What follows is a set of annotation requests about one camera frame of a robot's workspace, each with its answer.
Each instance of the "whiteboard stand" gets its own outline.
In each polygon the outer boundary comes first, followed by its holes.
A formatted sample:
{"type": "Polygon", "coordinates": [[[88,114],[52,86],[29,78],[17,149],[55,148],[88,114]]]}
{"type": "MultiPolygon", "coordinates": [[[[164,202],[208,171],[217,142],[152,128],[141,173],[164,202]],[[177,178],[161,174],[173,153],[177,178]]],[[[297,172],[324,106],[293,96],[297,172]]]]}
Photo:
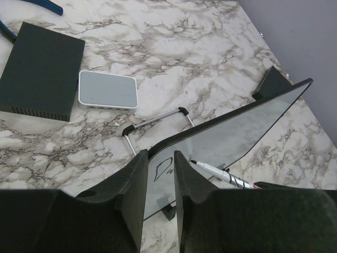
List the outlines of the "whiteboard stand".
{"type": "Polygon", "coordinates": [[[153,119],[151,119],[151,120],[149,120],[149,121],[145,121],[145,122],[140,123],[140,124],[138,124],[138,125],[129,125],[128,127],[126,127],[126,128],[123,130],[123,132],[122,132],[122,136],[124,136],[124,137],[126,138],[128,144],[129,144],[129,146],[130,146],[130,148],[131,148],[131,150],[132,150],[132,153],[133,153],[134,155],[137,155],[137,152],[136,152],[135,149],[133,148],[132,143],[131,143],[130,139],[128,138],[128,134],[129,134],[129,133],[131,133],[131,132],[134,131],[135,129],[141,128],[141,127],[143,127],[143,126],[145,126],[145,125],[148,125],[148,124],[151,124],[151,123],[153,123],[153,122],[155,122],[155,121],[162,120],[162,119],[164,119],[164,118],[167,118],[167,117],[172,116],[172,115],[174,115],[174,114],[176,114],[176,113],[179,113],[179,112],[181,112],[182,114],[184,114],[185,117],[187,118],[187,120],[189,121],[189,123],[192,125],[192,127],[194,127],[194,124],[193,124],[193,122],[192,122],[192,120],[191,120],[191,118],[190,118],[190,116],[189,116],[188,110],[186,110],[186,108],[183,108],[183,107],[179,107],[179,108],[178,108],[177,110],[175,110],[175,111],[172,111],[172,112],[169,112],[169,113],[167,113],[167,114],[158,116],[158,117],[156,117],[156,118],[153,118],[153,119]]]}
{"type": "MultiPolygon", "coordinates": [[[[136,151],[135,151],[135,149],[134,149],[134,147],[133,147],[133,145],[132,145],[130,139],[128,138],[128,134],[129,134],[129,133],[131,133],[131,132],[134,131],[135,129],[141,128],[141,127],[143,127],[143,126],[145,126],[145,125],[148,125],[148,124],[151,124],[151,123],[153,123],[153,122],[155,122],[155,121],[162,120],[162,119],[164,119],[164,118],[167,118],[167,117],[172,116],[172,115],[174,115],[174,114],[176,114],[176,113],[179,113],[179,112],[181,112],[182,114],[184,114],[184,116],[187,118],[187,120],[189,121],[189,123],[191,124],[191,126],[194,127],[194,124],[193,124],[193,122],[192,122],[192,120],[191,120],[191,118],[190,118],[190,116],[189,116],[188,110],[186,110],[186,108],[179,107],[179,108],[178,108],[177,110],[175,110],[175,111],[172,111],[172,112],[169,112],[169,113],[167,113],[167,114],[158,116],[158,117],[156,117],[156,118],[153,118],[153,119],[151,119],[151,120],[149,120],[149,121],[145,121],[145,122],[140,123],[140,124],[138,124],[138,125],[129,125],[127,128],[125,128],[125,129],[123,130],[123,132],[122,132],[122,136],[124,136],[124,137],[126,138],[128,144],[129,144],[129,146],[130,146],[130,148],[131,148],[131,150],[132,150],[132,153],[133,153],[134,155],[137,155],[137,153],[136,153],[136,151]]],[[[172,207],[171,204],[168,204],[167,206],[165,206],[165,207],[162,209],[162,211],[163,211],[165,217],[166,217],[168,220],[172,220],[172,219],[175,217],[176,207],[172,207]]]]}

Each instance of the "marble countertop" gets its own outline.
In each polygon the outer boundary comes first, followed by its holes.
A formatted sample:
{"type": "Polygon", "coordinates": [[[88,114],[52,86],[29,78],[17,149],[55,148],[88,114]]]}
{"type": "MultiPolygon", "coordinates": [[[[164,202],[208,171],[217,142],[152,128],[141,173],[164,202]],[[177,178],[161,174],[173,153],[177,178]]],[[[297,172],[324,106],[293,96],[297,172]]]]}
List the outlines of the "marble countertop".
{"type": "MultiPolygon", "coordinates": [[[[178,106],[198,125],[253,102],[271,65],[284,73],[237,2],[55,2],[62,17],[14,0],[2,0],[0,17],[15,33],[26,21],[86,40],[82,69],[135,77],[140,105],[127,115],[81,111],[75,104],[69,123],[0,112],[3,189],[60,188],[76,195],[130,161],[121,137],[126,126],[178,106]]],[[[0,48],[1,74],[12,45],[0,37],[0,48]]],[[[189,127],[176,114],[130,137],[138,151],[189,127]]],[[[231,172],[252,182],[336,189],[336,168],[336,148],[299,99],[231,172]]],[[[142,252],[178,251],[176,219],[158,213],[144,222],[142,252]]]]}

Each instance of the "handwriting on whiteboard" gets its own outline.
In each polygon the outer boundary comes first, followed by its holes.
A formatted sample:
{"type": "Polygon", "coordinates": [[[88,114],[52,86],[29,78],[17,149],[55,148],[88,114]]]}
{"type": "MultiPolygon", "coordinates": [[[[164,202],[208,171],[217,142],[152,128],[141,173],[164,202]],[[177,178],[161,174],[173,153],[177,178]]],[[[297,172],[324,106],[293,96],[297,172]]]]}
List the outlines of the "handwriting on whiteboard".
{"type": "Polygon", "coordinates": [[[170,166],[173,163],[173,157],[169,157],[166,160],[162,161],[161,163],[158,164],[156,167],[156,175],[154,177],[154,181],[157,181],[162,174],[166,172],[166,174],[172,174],[174,171],[174,168],[170,168],[170,166]]]}

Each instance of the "black plastic support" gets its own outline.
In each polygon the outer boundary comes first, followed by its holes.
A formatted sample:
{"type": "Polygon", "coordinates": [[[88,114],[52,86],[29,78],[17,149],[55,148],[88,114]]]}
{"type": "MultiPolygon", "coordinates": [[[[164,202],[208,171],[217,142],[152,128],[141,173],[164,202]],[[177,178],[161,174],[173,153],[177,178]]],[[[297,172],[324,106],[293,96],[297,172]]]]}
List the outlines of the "black plastic support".
{"type": "Polygon", "coordinates": [[[171,204],[170,205],[167,205],[166,207],[164,207],[162,209],[165,217],[168,219],[168,220],[172,220],[174,217],[175,217],[175,213],[176,213],[176,206],[175,207],[172,207],[171,204]]]}
{"type": "Polygon", "coordinates": [[[252,94],[255,100],[272,96],[280,91],[289,89],[291,83],[274,66],[268,69],[261,78],[252,94]]]}
{"type": "Polygon", "coordinates": [[[178,107],[179,111],[182,112],[185,116],[189,114],[188,110],[184,107],[178,107]]]}
{"type": "Polygon", "coordinates": [[[129,125],[128,127],[126,127],[123,130],[122,136],[128,136],[128,134],[131,133],[133,130],[135,130],[135,126],[134,125],[129,125]]]}

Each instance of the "white router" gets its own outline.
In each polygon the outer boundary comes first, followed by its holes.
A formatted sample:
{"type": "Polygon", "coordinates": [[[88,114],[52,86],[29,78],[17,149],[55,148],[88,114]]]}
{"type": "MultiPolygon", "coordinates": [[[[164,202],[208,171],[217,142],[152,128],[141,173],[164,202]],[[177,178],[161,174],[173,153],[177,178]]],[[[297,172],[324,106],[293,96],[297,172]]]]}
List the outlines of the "white router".
{"type": "Polygon", "coordinates": [[[136,79],[82,70],[78,77],[78,107],[133,113],[138,107],[136,79]]]}

